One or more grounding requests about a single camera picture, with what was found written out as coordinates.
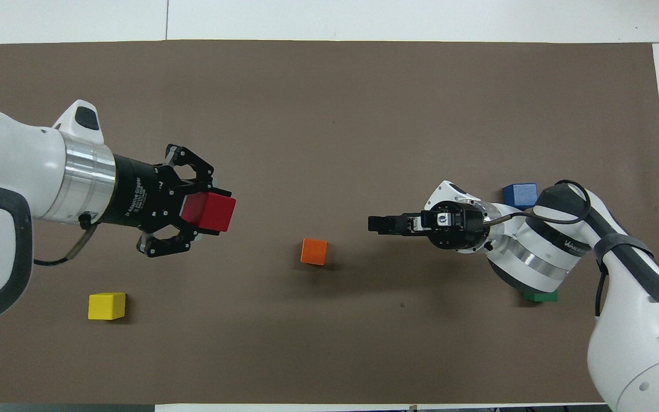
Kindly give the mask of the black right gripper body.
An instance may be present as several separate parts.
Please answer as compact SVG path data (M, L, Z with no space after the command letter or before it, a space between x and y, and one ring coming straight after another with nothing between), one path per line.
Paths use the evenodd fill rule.
M445 250L474 250L486 237L484 213L471 204L435 204L420 213L432 245Z

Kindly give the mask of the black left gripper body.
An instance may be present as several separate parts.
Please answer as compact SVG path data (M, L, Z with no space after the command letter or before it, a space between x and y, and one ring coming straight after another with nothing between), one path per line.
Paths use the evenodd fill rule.
M131 157L113 157L116 180L112 197L98 218L103 224L136 227L154 233L173 223L187 223L180 218L186 196L161 190L161 164L147 164ZM190 167L178 167L182 179L194 178Z

